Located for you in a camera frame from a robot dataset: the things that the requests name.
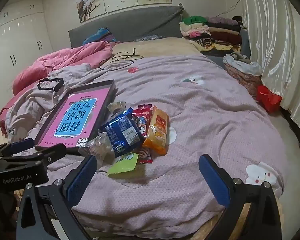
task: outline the blue gripper pad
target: blue gripper pad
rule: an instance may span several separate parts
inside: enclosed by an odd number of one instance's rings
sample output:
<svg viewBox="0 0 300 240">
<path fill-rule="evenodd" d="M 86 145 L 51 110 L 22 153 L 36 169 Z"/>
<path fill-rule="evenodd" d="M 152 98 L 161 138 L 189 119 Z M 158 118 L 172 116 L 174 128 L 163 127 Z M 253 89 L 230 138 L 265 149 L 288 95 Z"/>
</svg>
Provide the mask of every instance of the blue gripper pad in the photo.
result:
<svg viewBox="0 0 300 240">
<path fill-rule="evenodd" d="M 78 168 L 72 170 L 65 178 L 63 194 L 70 207 L 77 206 L 97 170 L 97 159 L 88 155 Z"/>
<path fill-rule="evenodd" d="M 10 146 L 10 151 L 12 152 L 12 154 L 16 154 L 31 149 L 32 147 L 34 147 L 34 140 L 28 138 L 19 142 L 12 143 Z"/>
<path fill-rule="evenodd" d="M 204 155 L 199 158 L 199 170 L 219 205 L 227 208 L 230 204 L 229 188 Z"/>
</svg>

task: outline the metal screw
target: metal screw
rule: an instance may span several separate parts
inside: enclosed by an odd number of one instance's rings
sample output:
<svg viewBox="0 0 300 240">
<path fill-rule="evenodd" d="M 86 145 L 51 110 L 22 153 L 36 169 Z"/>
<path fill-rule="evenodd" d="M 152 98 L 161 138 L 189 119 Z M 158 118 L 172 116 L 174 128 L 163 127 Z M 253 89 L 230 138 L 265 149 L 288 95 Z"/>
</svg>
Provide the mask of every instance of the metal screw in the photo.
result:
<svg viewBox="0 0 300 240">
<path fill-rule="evenodd" d="M 265 182 L 263 183 L 263 186 L 265 186 L 266 188 L 270 188 L 270 187 L 271 187 L 270 183 L 267 182 L 267 181 L 265 181 Z"/>
<path fill-rule="evenodd" d="M 234 178 L 234 179 L 233 179 L 233 182 L 234 182 L 234 184 L 236 184 L 236 185 L 240 185 L 240 184 L 242 183 L 242 180 L 239 179 L 239 178 Z"/>
<path fill-rule="evenodd" d="M 55 181 L 54 181 L 54 185 L 56 185 L 56 186 L 59 186 L 59 185 L 61 185 L 63 183 L 63 180 L 62 179 L 56 179 Z"/>
<path fill-rule="evenodd" d="M 26 185 L 26 189 L 30 189 L 30 188 L 32 188 L 32 183 L 28 183 L 28 184 Z"/>
</svg>

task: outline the white curtain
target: white curtain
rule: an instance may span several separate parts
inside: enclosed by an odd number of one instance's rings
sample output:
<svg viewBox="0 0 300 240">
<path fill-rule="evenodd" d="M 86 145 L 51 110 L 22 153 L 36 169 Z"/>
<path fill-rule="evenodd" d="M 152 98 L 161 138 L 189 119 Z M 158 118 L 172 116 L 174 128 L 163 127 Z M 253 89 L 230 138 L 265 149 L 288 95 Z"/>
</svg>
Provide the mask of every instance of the white curtain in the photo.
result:
<svg viewBox="0 0 300 240">
<path fill-rule="evenodd" d="M 262 82 L 300 128 L 300 15 L 289 0 L 242 0 L 251 60 L 263 67 Z"/>
</svg>

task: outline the gray headboard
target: gray headboard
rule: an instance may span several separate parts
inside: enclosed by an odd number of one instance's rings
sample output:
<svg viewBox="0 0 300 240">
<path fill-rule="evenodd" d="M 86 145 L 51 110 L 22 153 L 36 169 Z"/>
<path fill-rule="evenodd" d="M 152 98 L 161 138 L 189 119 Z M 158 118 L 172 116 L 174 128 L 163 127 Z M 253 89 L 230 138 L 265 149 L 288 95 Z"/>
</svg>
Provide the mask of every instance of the gray headboard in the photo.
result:
<svg viewBox="0 0 300 240">
<path fill-rule="evenodd" d="M 95 34 L 99 28 L 108 27 L 120 42 L 134 41 L 149 34 L 181 38 L 179 22 L 183 12 L 178 6 L 156 6 L 138 8 L 110 14 L 69 30 L 71 47 L 80 47 L 84 40 Z"/>
</svg>

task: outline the blue snack package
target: blue snack package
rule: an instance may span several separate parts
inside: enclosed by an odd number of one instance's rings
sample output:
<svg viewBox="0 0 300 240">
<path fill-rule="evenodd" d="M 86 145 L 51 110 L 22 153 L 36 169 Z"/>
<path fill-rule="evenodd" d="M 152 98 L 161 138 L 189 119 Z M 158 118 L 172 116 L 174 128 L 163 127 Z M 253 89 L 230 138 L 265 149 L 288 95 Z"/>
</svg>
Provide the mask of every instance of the blue snack package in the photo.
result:
<svg viewBox="0 0 300 240">
<path fill-rule="evenodd" d="M 132 112 L 133 109 L 129 108 L 100 127 L 102 132 L 108 134 L 115 157 L 140 147 L 145 140 L 132 119 Z"/>
</svg>

